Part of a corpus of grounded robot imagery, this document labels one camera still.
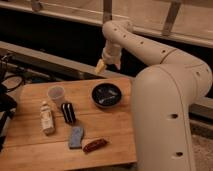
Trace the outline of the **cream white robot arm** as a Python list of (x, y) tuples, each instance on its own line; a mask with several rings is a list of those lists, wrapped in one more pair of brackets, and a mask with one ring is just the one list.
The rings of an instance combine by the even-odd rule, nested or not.
[(127, 50), (147, 65), (133, 80), (131, 111), (138, 171), (196, 171), (189, 106), (204, 97), (213, 74), (203, 60), (133, 33), (128, 20), (103, 24), (106, 39), (95, 71), (121, 64)]

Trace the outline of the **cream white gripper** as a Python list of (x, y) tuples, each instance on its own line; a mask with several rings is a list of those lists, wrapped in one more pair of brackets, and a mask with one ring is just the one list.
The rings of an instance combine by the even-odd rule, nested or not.
[(98, 63), (95, 67), (95, 73), (100, 74), (106, 68), (106, 64), (115, 64), (118, 70), (121, 69), (121, 49), (118, 47), (108, 48), (105, 47), (102, 52), (102, 59), (98, 60)]

